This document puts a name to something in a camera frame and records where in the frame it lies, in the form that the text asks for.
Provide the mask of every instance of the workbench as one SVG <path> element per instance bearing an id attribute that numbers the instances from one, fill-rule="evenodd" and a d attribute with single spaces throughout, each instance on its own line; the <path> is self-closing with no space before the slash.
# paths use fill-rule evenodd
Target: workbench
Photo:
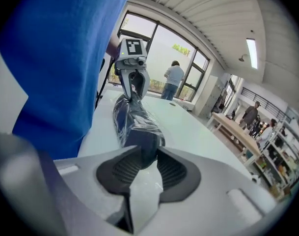
<path id="1" fill-rule="evenodd" d="M 113 123 L 113 107 L 122 95 L 107 90 L 100 100 L 92 127 L 84 137 L 78 157 L 96 155 L 121 148 Z M 145 96 L 142 104 L 156 120 L 165 138 L 165 146 L 221 161 L 251 179 L 239 159 L 203 124 L 177 103 Z"/>
<path id="2" fill-rule="evenodd" d="M 208 128 L 212 128 L 212 124 L 214 121 L 218 122 L 219 125 L 216 127 L 216 129 L 212 129 L 212 132 L 216 132 L 221 127 L 224 127 L 231 133 L 231 135 L 233 135 L 244 145 L 245 149 L 242 153 L 240 153 L 240 155 L 238 155 L 238 158 L 245 154 L 247 150 L 249 150 L 253 154 L 253 156 L 250 157 L 246 162 L 242 161 L 244 166 L 249 166 L 254 161 L 256 161 L 258 157 L 261 156 L 256 141 L 250 135 L 244 133 L 244 130 L 235 121 L 230 120 L 223 114 L 213 113 L 206 126 Z"/>

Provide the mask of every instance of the jeans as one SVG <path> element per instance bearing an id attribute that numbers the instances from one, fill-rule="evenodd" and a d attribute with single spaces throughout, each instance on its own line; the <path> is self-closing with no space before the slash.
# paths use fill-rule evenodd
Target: jeans
<path id="1" fill-rule="evenodd" d="M 161 99 L 172 100 L 174 94 L 177 92 L 177 89 L 177 86 L 166 83 L 163 88 L 163 93 L 161 94 Z"/>

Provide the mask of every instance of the fluorescent light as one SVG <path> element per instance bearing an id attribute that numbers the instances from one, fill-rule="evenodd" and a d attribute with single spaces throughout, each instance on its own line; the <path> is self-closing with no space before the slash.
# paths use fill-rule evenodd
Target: fluorescent light
<path id="1" fill-rule="evenodd" d="M 246 42 L 249 50 L 249 55 L 251 57 L 252 67 L 257 69 L 257 52 L 256 52 L 255 39 L 247 38 Z"/>

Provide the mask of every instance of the plastic bag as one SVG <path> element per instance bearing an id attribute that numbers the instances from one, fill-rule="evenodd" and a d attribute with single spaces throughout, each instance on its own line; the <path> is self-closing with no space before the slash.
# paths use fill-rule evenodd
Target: plastic bag
<path id="1" fill-rule="evenodd" d="M 113 108 L 113 121 L 122 147 L 141 146 L 143 169 L 156 160 L 157 148 L 165 145 L 164 136 L 135 92 L 131 100 L 124 95 L 118 98 Z"/>

